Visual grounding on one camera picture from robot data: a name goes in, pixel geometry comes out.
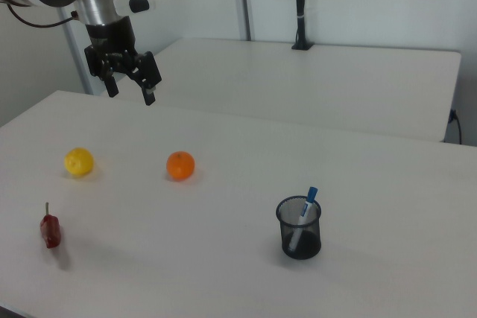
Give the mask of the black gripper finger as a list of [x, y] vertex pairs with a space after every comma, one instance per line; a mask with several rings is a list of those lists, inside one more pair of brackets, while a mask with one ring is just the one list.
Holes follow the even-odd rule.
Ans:
[[110, 98], [117, 96], [119, 90], [113, 77], [113, 67], [107, 56], [96, 51], [92, 45], [85, 48], [84, 53], [90, 74], [93, 77], [98, 77], [104, 83]]
[[149, 51], [130, 55], [129, 66], [127, 76], [141, 88], [144, 102], [150, 106], [156, 100], [154, 91], [162, 80], [154, 55]]

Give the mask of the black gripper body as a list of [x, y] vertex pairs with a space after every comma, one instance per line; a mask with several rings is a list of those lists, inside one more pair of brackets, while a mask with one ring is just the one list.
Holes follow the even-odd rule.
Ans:
[[86, 58], [104, 58], [107, 54], [136, 56], [135, 35], [129, 16], [105, 25], [86, 25], [91, 46], [84, 49]]

